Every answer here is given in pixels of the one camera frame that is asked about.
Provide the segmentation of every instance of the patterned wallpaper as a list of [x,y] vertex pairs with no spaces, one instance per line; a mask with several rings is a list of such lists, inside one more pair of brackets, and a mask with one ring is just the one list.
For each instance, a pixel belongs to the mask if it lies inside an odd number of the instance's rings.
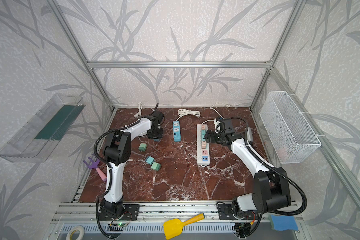
[[58,0],[87,59],[269,60],[294,0]]
[[110,114],[43,1],[0,0],[0,148],[55,93],[86,107],[43,163],[0,157],[0,240],[41,239]]
[[[198,71],[205,77],[193,81],[192,74]],[[218,102],[250,106],[264,72],[263,68],[103,68],[96,74],[115,106],[159,102],[171,107]]]
[[[265,61],[295,0],[58,2],[91,61]],[[249,106],[263,72],[97,69],[116,106]]]
[[[276,68],[360,182],[360,1],[307,1]],[[258,113],[277,90],[269,80],[254,109],[274,161]],[[283,167],[307,194],[302,215],[313,239],[360,239],[360,211],[321,151]]]
[[306,5],[285,49],[277,68],[360,182],[360,1]]

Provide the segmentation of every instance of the aluminum frame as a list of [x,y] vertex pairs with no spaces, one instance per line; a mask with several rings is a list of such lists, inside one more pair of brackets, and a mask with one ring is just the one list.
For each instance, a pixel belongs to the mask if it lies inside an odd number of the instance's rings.
[[270,61],[89,61],[90,68],[269,68]]
[[[276,64],[276,61],[279,58],[281,51],[283,50],[289,36],[291,35],[293,27],[295,26],[296,22],[298,21],[299,16],[300,16],[302,9],[304,8],[304,5],[306,2],[307,2],[307,0],[296,0],[295,5],[293,6],[293,9],[291,11],[291,15],[289,16],[288,22],[285,25],[283,33],[281,34],[279,42],[276,45],[275,51],[273,52],[273,55],[270,59],[270,61],[271,61],[270,65],[269,65],[270,68],[274,67],[274,65]],[[259,88],[257,89],[256,94],[253,98],[251,108],[254,107],[255,103],[257,102],[257,100],[260,97],[260,93],[263,91],[264,86],[267,83],[270,68],[266,69],[266,72],[263,76],[263,79],[261,80]]]
[[105,92],[105,89],[103,88],[99,79],[94,74],[93,70],[87,65],[88,60],[84,54],[84,51],[80,47],[79,42],[77,41],[75,35],[73,34],[73,31],[71,30],[71,27],[69,26],[68,21],[64,17],[64,14],[62,13],[61,8],[59,7],[59,4],[56,2],[56,0],[46,0],[46,2],[47,2],[47,5],[48,5],[51,13],[55,16],[56,21],[60,25],[60,27],[63,30],[64,34],[66,35],[68,41],[71,43],[72,48],[77,53],[81,63],[83,64],[84,68],[86,69],[88,75],[91,77],[96,88],[99,90],[101,96],[104,98],[107,105],[113,110],[114,109],[113,103],[111,102],[110,98],[108,97],[107,93]]
[[[294,95],[291,87],[286,83],[283,76],[279,71],[272,67],[269,70],[270,76],[275,80],[282,91],[286,91],[290,94],[292,100],[296,103],[297,107],[301,112],[305,114],[305,118],[308,124],[312,127],[313,131],[318,135],[324,135],[324,132],[321,131],[320,127],[316,124],[312,116],[307,113],[307,109],[302,105],[300,100]],[[336,173],[337,177],[340,179],[341,183],[346,188],[347,192],[351,199],[355,202],[356,206],[360,209],[360,183],[356,177],[349,170],[347,165],[344,163],[342,158],[339,156],[335,148],[332,146],[330,141],[326,137],[320,137],[321,140],[321,152],[324,157],[327,159],[329,165],[332,167],[333,171]]]
[[[204,213],[204,223],[235,223],[243,220],[219,220],[216,209],[217,201],[155,201],[155,202],[125,202],[126,204],[140,204],[139,216],[135,223],[163,223],[168,219],[179,218],[185,221],[199,213]],[[282,208],[284,211],[297,210],[298,206],[292,202],[291,206]],[[93,223],[96,224],[95,203],[62,203],[53,216],[43,239],[58,239],[59,232],[65,223]],[[270,213],[263,215],[262,222],[269,222]],[[309,233],[301,215],[294,216],[299,231],[295,232],[297,238],[308,240]]]

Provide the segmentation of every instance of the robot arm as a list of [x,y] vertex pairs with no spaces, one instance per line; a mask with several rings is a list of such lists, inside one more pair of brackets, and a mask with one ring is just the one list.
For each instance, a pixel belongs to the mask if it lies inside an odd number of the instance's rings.
[[110,216],[118,218],[124,213],[122,181],[125,162],[131,155],[131,141],[137,136],[147,135],[148,138],[161,139],[163,129],[160,124],[164,114],[155,110],[138,120],[133,126],[124,130],[115,131],[108,135],[105,148],[104,159],[107,164],[107,185],[110,190],[101,200],[101,211],[107,212]]
[[285,170],[281,167],[275,168],[265,161],[246,141],[245,136],[235,131],[231,118],[219,119],[217,124],[216,131],[206,132],[206,142],[227,146],[241,159],[254,178],[253,192],[233,199],[231,206],[233,214],[244,217],[249,210],[265,213],[290,206],[288,181],[270,171],[273,168],[286,176]]
[[[163,118],[164,115],[155,109],[153,113],[144,116],[136,124],[115,131],[107,137],[104,157],[108,163],[107,189],[109,189],[109,185],[110,189],[101,201],[102,211],[115,218],[124,213],[122,179],[125,162],[131,154],[131,141],[137,136],[144,135],[149,138],[161,139],[163,129],[160,128],[160,123]],[[288,182],[291,183],[291,181],[288,179],[285,170],[281,167],[275,168],[265,161],[247,142],[244,135],[235,131],[231,118],[219,119],[218,124],[219,131],[207,131],[205,134],[206,142],[227,146],[243,161],[254,177],[253,193],[233,199],[232,211],[234,215],[244,217],[249,210],[257,210],[260,213],[277,212],[277,209],[290,206],[291,197]]]

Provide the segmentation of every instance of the cable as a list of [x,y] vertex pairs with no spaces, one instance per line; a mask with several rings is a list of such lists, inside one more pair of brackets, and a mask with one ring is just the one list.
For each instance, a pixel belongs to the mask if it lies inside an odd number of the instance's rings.
[[142,102],[137,103],[137,109],[139,111],[134,115],[135,118],[138,118],[138,117],[141,116],[141,110],[143,109],[143,103]]
[[[156,104],[156,107],[155,109],[153,110],[152,113],[154,113],[156,111],[158,107],[158,103]],[[108,134],[112,133],[112,132],[117,132],[117,131],[121,131],[121,130],[125,130],[127,128],[130,128],[136,124],[138,124],[139,122],[141,122],[140,119],[138,119],[136,122],[133,122],[131,124],[129,124],[128,126],[126,127],[120,127],[120,128],[116,128],[116,129],[112,129],[112,130],[109,130],[105,133],[103,133],[95,142],[95,144],[93,145],[93,154],[95,155],[96,158],[98,158],[100,161],[102,161],[103,163],[105,163],[107,165],[107,167],[109,168],[109,185],[108,185],[108,188],[107,190],[100,196],[97,197],[96,199],[96,222],[97,222],[97,226],[99,227],[99,230],[100,232],[105,236],[107,237],[108,239],[116,239],[116,238],[111,238],[110,235],[108,235],[104,230],[103,228],[101,227],[100,225],[100,220],[99,220],[99,200],[100,200],[100,197],[103,197],[105,196],[109,191],[110,191],[110,187],[112,185],[112,166],[109,164],[108,161],[106,161],[104,158],[102,158],[99,153],[97,152],[97,147],[99,145],[99,142],[101,141],[101,139],[103,139],[105,136],[107,136]]]
[[256,231],[256,229],[259,227],[261,219],[263,218],[263,214],[260,214],[259,219],[257,220],[256,225],[254,226],[254,228],[251,230],[250,233],[248,233],[248,235],[245,235],[245,237],[249,237],[252,233],[254,233],[254,231]]
[[216,132],[222,132],[222,131],[220,130],[220,125],[216,125],[215,131],[216,131]]
[[159,124],[159,126],[163,125],[164,122],[165,122],[165,115],[164,115],[163,120],[162,120],[161,123]]
[[196,117],[200,117],[200,112],[199,111],[193,111],[193,110],[188,110],[188,109],[179,109],[177,111],[177,114],[179,114],[179,117],[177,118],[176,121],[178,121],[182,116],[186,116],[186,115],[193,115]]
[[209,121],[214,121],[214,119],[209,119],[207,121],[204,121],[202,124],[206,123],[206,122],[209,122]]
[[[241,121],[245,122],[245,133],[244,135],[247,136],[247,132],[248,132],[248,122],[243,119],[243,118],[239,118],[239,117],[231,117],[231,119],[239,119]],[[246,140],[246,138],[244,137],[244,143],[245,145],[248,145],[248,142]],[[252,150],[251,148],[247,148],[248,151],[250,152],[250,154],[252,154],[252,156],[254,156],[254,158],[259,161],[263,166],[265,166],[266,168],[268,168],[271,172],[273,172],[275,175],[279,175],[280,177],[284,178],[285,180],[287,180],[289,182],[289,184],[291,184],[301,195],[302,198],[302,204],[301,207],[298,210],[292,211],[292,212],[284,212],[284,211],[279,211],[279,210],[274,210],[271,211],[271,213],[273,214],[279,214],[279,215],[286,215],[286,216],[293,216],[293,215],[298,215],[301,214],[306,208],[307,208],[307,196],[305,195],[304,191],[301,189],[301,187],[299,187],[299,185],[297,185],[292,179],[288,178],[287,176],[285,176],[284,174],[282,174],[281,172],[279,172],[275,167],[271,167],[268,165],[268,163],[266,161],[262,161]]]
[[[216,104],[219,104],[219,103],[213,104],[209,109],[214,110],[220,117],[224,118],[223,116],[220,115],[220,113],[216,109],[213,108],[213,106],[215,106]],[[227,108],[231,107],[229,104],[225,104],[225,103],[221,103],[221,104],[225,105],[225,107],[227,107]]]
[[108,233],[106,233],[104,231],[104,229],[101,227],[100,225],[100,220],[99,220],[99,200],[100,200],[101,196],[98,196],[96,199],[96,222],[97,222],[97,226],[99,227],[100,232],[108,239],[116,239],[116,238],[112,238]]
[[131,124],[129,124],[127,127],[121,127],[121,128],[116,128],[116,129],[112,129],[112,130],[109,130],[105,133],[103,133],[95,142],[95,144],[93,145],[93,154],[95,155],[95,157],[97,157],[100,161],[102,161],[103,163],[105,163],[109,169],[109,185],[108,185],[108,188],[107,188],[107,191],[110,190],[110,186],[112,185],[112,166],[109,164],[108,161],[106,161],[104,158],[102,158],[99,153],[97,152],[97,146],[99,145],[99,142],[101,141],[101,139],[105,136],[107,136],[108,134],[112,133],[112,132],[117,132],[117,131],[121,131],[121,130],[125,130],[129,127],[132,127],[136,124],[138,124],[140,122],[140,119],[137,120],[136,122],[133,122]]
[[129,213],[129,214],[131,215],[131,218],[129,219],[129,222],[128,222],[128,224],[127,224],[127,225],[129,225],[130,222],[131,222],[131,220],[132,220],[132,214],[131,214],[130,212],[125,212],[124,214],[126,214],[126,213]]
[[253,213],[253,220],[252,220],[252,222],[250,223],[251,225],[254,223],[254,219],[255,219],[255,214],[254,214],[254,212],[252,212],[251,211],[251,213]]

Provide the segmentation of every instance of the clear plastic tray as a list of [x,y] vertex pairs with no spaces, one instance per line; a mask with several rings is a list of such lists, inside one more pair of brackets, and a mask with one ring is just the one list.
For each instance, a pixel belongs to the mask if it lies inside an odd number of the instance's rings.
[[82,97],[56,93],[1,149],[11,162],[45,162],[80,114]]

